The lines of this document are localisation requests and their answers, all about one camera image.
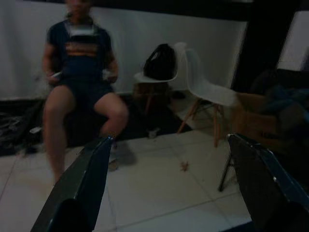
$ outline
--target chair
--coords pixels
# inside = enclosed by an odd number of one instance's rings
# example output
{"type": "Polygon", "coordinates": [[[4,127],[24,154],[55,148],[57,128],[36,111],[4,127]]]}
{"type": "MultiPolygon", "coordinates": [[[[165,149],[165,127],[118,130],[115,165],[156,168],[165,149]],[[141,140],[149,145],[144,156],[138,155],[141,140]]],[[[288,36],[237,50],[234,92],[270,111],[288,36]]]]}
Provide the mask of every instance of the chair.
{"type": "MultiPolygon", "coordinates": [[[[176,77],[178,76],[178,70],[179,70],[179,67],[181,65],[181,61],[182,61],[182,57],[184,55],[184,52],[185,52],[185,47],[186,47],[186,43],[183,43],[183,42],[179,42],[179,43],[176,43],[174,45],[174,50],[176,52],[176,58],[177,58],[177,71],[174,75],[174,77],[170,80],[155,80],[155,79],[152,79],[150,77],[147,77],[147,76],[144,76],[144,73],[143,72],[139,72],[137,74],[134,75],[134,78],[135,80],[138,82],[138,83],[148,83],[148,84],[153,84],[153,86],[151,87],[150,89],[150,92],[148,94],[148,99],[147,99],[147,104],[146,104],[146,108],[145,108],[145,113],[148,114],[149,112],[149,107],[150,107],[150,103],[151,103],[151,100],[154,96],[154,92],[155,92],[155,84],[158,84],[158,83],[168,83],[168,82],[171,82],[173,80],[176,79],[176,77]]],[[[172,104],[172,110],[174,111],[174,107],[173,107],[173,103],[172,103],[172,99],[171,99],[171,94],[169,95],[170,97],[170,102],[172,104]]]]}
{"type": "Polygon", "coordinates": [[[186,121],[189,117],[195,117],[197,109],[203,100],[212,102],[210,107],[214,107],[214,146],[218,146],[218,141],[220,139],[220,127],[217,122],[218,112],[224,118],[223,106],[234,106],[237,104],[237,96],[231,89],[212,84],[203,72],[201,61],[198,54],[193,49],[187,49],[186,52],[187,59],[187,81],[188,87],[191,93],[198,97],[189,112],[187,113],[182,125],[180,126],[177,133],[183,130],[186,121]]]}

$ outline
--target debris on floor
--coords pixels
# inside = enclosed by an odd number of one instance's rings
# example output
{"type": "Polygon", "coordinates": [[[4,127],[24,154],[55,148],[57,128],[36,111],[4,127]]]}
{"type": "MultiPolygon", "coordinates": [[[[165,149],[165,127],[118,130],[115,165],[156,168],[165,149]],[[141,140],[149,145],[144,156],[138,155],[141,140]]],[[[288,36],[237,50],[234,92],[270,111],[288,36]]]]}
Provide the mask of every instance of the debris on floor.
{"type": "Polygon", "coordinates": [[[181,171],[183,171],[183,172],[187,172],[188,171],[188,169],[189,169],[189,162],[181,162],[181,171]]]}

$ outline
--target bare leg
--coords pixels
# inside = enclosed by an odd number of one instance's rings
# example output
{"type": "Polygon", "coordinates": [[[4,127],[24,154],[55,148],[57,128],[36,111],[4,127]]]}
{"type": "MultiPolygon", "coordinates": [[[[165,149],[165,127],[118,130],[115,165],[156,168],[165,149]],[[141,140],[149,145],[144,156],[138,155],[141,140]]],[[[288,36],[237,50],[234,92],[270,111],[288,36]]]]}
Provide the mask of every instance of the bare leg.
{"type": "Polygon", "coordinates": [[[126,127],[129,115],[128,109],[115,93],[108,93],[99,99],[94,106],[94,110],[108,117],[108,121],[101,129],[102,135],[116,138],[126,127]]]}
{"type": "Polygon", "coordinates": [[[47,155],[54,172],[55,182],[64,172],[64,155],[67,139],[63,128],[63,119],[75,107],[75,98],[66,86],[58,86],[48,96],[45,104],[44,142],[47,155]]]}

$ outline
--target white tile floor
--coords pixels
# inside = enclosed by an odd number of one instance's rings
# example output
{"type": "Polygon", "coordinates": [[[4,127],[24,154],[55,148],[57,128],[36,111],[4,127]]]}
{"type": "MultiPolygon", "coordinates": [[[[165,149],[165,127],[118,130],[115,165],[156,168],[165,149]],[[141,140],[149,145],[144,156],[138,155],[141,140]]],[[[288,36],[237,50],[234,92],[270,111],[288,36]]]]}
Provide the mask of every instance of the white tile floor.
{"type": "MultiPolygon", "coordinates": [[[[217,191],[228,145],[213,147],[209,125],[121,143],[117,152],[130,153],[134,163],[108,174],[95,231],[219,232],[249,221],[233,172],[217,191]],[[181,171],[181,161],[189,171],[181,171]]],[[[68,151],[66,166],[81,149],[68,151]]],[[[30,231],[51,189],[45,153],[0,158],[0,232],[30,231]]]]}

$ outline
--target dark shorts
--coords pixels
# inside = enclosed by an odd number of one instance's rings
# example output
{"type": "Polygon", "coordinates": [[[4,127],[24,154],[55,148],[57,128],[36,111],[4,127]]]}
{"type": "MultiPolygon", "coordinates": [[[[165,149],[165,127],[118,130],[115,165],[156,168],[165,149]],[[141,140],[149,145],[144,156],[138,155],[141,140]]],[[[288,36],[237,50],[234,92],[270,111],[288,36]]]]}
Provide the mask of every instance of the dark shorts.
{"type": "Polygon", "coordinates": [[[113,93],[111,85],[104,81],[86,82],[65,78],[57,86],[67,86],[73,93],[77,106],[93,109],[97,101],[105,94],[113,93]]]}

